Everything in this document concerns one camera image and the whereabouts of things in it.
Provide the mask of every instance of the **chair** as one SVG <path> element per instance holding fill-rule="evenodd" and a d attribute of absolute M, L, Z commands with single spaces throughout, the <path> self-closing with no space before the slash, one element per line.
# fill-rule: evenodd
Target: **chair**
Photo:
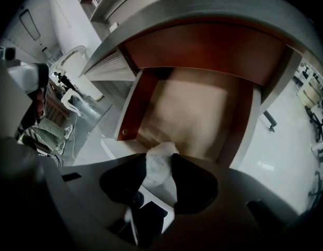
<path fill-rule="evenodd" d="M 77 113 L 78 116 L 80 117 L 80 116 L 82 116 L 82 114 L 78 110 L 78 108 L 73 106 L 71 103 L 68 102 L 71 99 L 72 96 L 77 97 L 82 103 L 87 104 L 86 102 L 84 102 L 83 98 L 76 91 L 73 91 L 71 88 L 62 97 L 61 102 L 67 109 Z"/>

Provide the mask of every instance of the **person's leg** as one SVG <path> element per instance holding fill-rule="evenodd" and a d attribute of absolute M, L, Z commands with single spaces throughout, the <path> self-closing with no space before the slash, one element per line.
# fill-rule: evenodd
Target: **person's leg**
<path fill-rule="evenodd" d="M 64 140 L 65 131 L 53 121 L 48 118 L 44 118 L 39 124 L 34 125 L 34 127 L 45 130 L 52 135 L 55 135 L 60 140 Z"/>
<path fill-rule="evenodd" d="M 46 130 L 39 129 L 34 126 L 31 127 L 31 129 L 36 134 L 37 139 L 40 142 L 43 142 L 46 146 L 48 146 L 48 148 L 51 150 L 51 152 L 53 152 L 58 145 L 60 145 L 64 142 L 63 139 L 57 138 L 56 136 L 54 136 L 53 134 L 50 134 Z"/>
<path fill-rule="evenodd" d="M 71 81 L 66 76 L 63 76 L 62 77 L 61 82 L 64 85 L 66 85 L 68 88 L 72 89 L 73 91 L 76 91 L 75 87 L 73 86 L 73 84 L 71 83 Z"/>
<path fill-rule="evenodd" d="M 73 111 L 73 112 L 77 113 L 79 116 L 81 116 L 81 113 L 78 110 L 78 108 L 74 107 L 71 103 L 69 103 L 68 101 L 63 101 L 62 103 L 67 109 L 69 109 L 70 111 Z"/>
<path fill-rule="evenodd" d="M 76 92 L 76 91 L 72 91 L 71 92 L 71 95 L 72 96 L 76 96 L 82 103 L 86 103 L 84 100 L 83 100 L 83 98 L 81 97 L 81 95 L 79 95 L 78 94 L 78 92 Z"/>

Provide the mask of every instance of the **ceiling light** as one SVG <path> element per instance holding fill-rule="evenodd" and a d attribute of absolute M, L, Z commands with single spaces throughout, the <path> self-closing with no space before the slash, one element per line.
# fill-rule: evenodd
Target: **ceiling light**
<path fill-rule="evenodd" d="M 28 9 L 20 14 L 19 19 L 34 41 L 41 37 Z"/>
<path fill-rule="evenodd" d="M 42 52 L 44 53 L 44 55 L 46 55 L 46 56 L 47 56 L 47 58 L 48 58 L 48 59 L 50 59 L 50 58 L 52 57 L 52 54 L 51 54 L 51 52 L 49 51 L 49 49 L 48 49 L 48 48 L 44 48 L 44 49 L 42 50 Z"/>

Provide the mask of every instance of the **wall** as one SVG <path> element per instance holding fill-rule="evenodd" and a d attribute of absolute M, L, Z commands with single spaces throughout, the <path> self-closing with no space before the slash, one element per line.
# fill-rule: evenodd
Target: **wall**
<path fill-rule="evenodd" d="M 19 15 L 26 9 L 29 10 L 32 20 L 40 33 L 40 38 L 36 41 L 33 40 L 19 19 Z M 46 47 L 52 53 L 58 47 L 52 25 L 50 0 L 25 0 L 16 10 L 15 15 L 6 27 L 3 37 L 39 62 L 47 62 L 47 57 L 42 50 Z"/>
<path fill-rule="evenodd" d="M 10 42 L 7 38 L 1 37 L 0 46 L 3 48 L 15 48 L 16 51 L 16 59 L 21 60 L 25 63 L 40 63 L 35 57 L 31 56 L 29 53 L 18 47 L 17 45 Z"/>
<path fill-rule="evenodd" d="M 50 0 L 53 25 L 63 54 L 84 45 L 88 56 L 101 40 L 94 31 L 78 0 Z"/>
<path fill-rule="evenodd" d="M 120 25 L 130 16 L 155 1 L 157 0 L 127 0 L 109 16 L 107 22 L 109 25 L 114 22 L 118 22 Z"/>

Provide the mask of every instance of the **white floor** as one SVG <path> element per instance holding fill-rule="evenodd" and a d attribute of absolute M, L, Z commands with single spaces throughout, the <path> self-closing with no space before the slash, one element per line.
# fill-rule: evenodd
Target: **white floor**
<path fill-rule="evenodd" d="M 265 116 L 259 117 L 249 150 L 235 169 L 254 177 L 302 213 L 312 201 L 308 192 L 316 189 L 315 171 L 323 179 L 323 163 L 311 151 L 316 144 L 315 128 L 296 93 L 296 85 L 290 81 L 269 107 L 278 123 L 275 133 L 268 130 Z"/>
<path fill-rule="evenodd" d="M 101 146 L 101 139 L 112 138 L 114 136 L 120 114 L 115 106 L 112 106 L 106 112 L 89 134 L 87 141 L 77 155 L 77 160 L 73 164 L 74 166 L 111 160 Z"/>

